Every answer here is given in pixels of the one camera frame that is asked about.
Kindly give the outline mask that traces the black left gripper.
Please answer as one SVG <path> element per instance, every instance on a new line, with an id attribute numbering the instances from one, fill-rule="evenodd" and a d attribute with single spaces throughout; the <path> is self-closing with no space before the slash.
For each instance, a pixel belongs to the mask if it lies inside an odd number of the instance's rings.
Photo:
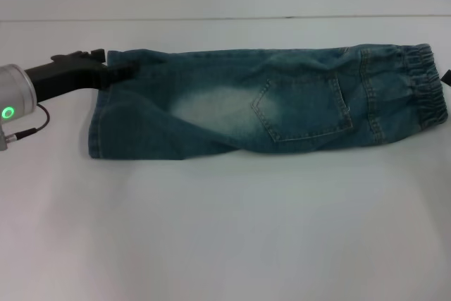
<path id="1" fill-rule="evenodd" d="M 37 102 L 80 89 L 101 89 L 104 82 L 133 79 L 137 66 L 133 63 L 105 66 L 105 51 L 76 51 L 51 57 L 51 63 L 29 68 L 25 73 L 31 80 Z"/>

